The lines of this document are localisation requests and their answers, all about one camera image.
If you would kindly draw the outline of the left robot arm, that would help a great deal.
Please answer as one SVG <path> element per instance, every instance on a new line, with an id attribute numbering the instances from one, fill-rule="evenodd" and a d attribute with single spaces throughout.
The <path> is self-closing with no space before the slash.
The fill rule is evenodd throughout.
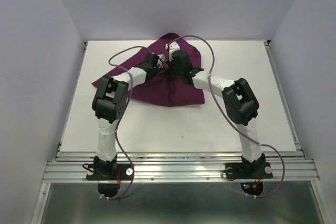
<path id="1" fill-rule="evenodd" d="M 98 120 L 98 149 L 94 164 L 99 166 L 99 173 L 106 179 L 113 178 L 117 172 L 116 132 L 127 108 L 130 91 L 153 79 L 163 69 L 164 59 L 164 55 L 148 53 L 144 61 L 124 73 L 100 79 L 92 102 Z"/>

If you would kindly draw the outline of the purple cloth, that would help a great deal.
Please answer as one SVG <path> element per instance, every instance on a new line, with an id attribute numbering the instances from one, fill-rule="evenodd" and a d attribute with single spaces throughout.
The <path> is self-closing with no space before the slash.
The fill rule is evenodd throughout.
<path id="1" fill-rule="evenodd" d="M 157 55 L 166 55 L 165 45 L 178 37 L 178 34 L 168 33 L 150 44 L 147 49 L 141 48 L 135 55 L 121 63 L 120 66 L 126 69 L 136 66 L 145 59 L 149 51 Z M 134 87 L 131 98 L 137 101 L 166 107 L 205 103 L 203 91 L 185 85 L 180 77 L 175 77 L 169 73 L 169 67 L 167 65 L 165 65 L 165 68 L 152 80 Z"/>

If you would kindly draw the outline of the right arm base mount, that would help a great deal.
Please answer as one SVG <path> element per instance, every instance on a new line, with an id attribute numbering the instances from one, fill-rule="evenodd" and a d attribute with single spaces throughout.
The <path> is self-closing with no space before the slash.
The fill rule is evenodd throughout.
<path id="1" fill-rule="evenodd" d="M 221 177 L 227 181 L 242 179 L 240 187 L 244 193 L 255 197 L 261 196 L 264 189 L 262 180 L 273 178 L 270 163 L 266 162 L 264 153 L 253 162 L 241 158 L 240 163 L 225 163 Z"/>

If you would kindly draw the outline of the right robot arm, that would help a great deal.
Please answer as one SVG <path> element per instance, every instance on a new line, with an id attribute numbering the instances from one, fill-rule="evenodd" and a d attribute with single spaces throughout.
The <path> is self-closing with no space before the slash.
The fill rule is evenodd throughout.
<path id="1" fill-rule="evenodd" d="M 253 139 L 257 136 L 256 117 L 259 102 L 247 80 L 236 81 L 216 77 L 202 68 L 193 67 L 185 50 L 167 46 L 168 64 L 182 82 L 190 87 L 208 91 L 213 98 L 224 101 L 224 117 L 239 133 L 242 146 L 242 167 L 244 175 L 253 177 L 260 172 L 260 164 L 266 160 L 260 144 Z"/>

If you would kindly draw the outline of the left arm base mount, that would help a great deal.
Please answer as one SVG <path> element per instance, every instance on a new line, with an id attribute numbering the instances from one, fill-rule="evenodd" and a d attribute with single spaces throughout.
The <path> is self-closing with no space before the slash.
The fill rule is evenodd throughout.
<path id="1" fill-rule="evenodd" d="M 117 156 L 112 161 L 102 161 L 95 156 L 93 163 L 84 163 L 82 168 L 87 181 L 97 182 L 98 194 L 105 200 L 121 198 L 134 180 L 133 164 L 118 164 Z"/>

